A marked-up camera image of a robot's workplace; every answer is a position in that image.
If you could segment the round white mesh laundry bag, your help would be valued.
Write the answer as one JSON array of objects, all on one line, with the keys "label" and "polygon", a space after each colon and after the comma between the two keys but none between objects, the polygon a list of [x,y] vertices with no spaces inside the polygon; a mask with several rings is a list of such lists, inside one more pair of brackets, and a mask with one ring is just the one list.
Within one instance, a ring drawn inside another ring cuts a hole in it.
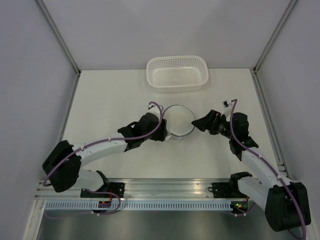
[{"label": "round white mesh laundry bag", "polygon": [[192,122],[196,119],[195,115],[185,106],[179,104],[168,106],[163,112],[163,117],[166,120],[167,131],[165,141],[181,141],[195,129],[192,125]]}]

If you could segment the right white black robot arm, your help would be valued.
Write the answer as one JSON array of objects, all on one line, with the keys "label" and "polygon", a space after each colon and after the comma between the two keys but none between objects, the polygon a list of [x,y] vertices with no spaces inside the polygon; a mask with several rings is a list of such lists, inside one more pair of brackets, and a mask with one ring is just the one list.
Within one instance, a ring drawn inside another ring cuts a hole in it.
[{"label": "right white black robot arm", "polygon": [[265,218],[275,232],[304,229],[311,224],[306,187],[284,176],[264,158],[249,135],[246,114],[232,113],[227,119],[225,114],[211,110],[206,116],[192,121],[192,125],[202,132],[226,137],[230,151],[250,169],[251,172],[230,176],[228,192],[231,196],[245,195],[253,200],[264,210]]}]

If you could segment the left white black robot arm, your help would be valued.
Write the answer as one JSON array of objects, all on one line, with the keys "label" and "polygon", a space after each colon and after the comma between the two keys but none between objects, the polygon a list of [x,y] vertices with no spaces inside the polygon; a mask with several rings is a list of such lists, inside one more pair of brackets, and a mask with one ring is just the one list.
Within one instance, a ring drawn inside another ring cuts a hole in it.
[{"label": "left white black robot arm", "polygon": [[167,135],[166,119],[148,112],[139,121],[118,129],[107,139],[82,144],[70,144],[62,140],[42,164],[46,174],[43,186],[52,186],[57,193],[81,188],[98,198],[104,198],[109,193],[109,180],[101,171],[86,170],[84,166],[113,154],[136,149],[147,140],[163,142]]}]

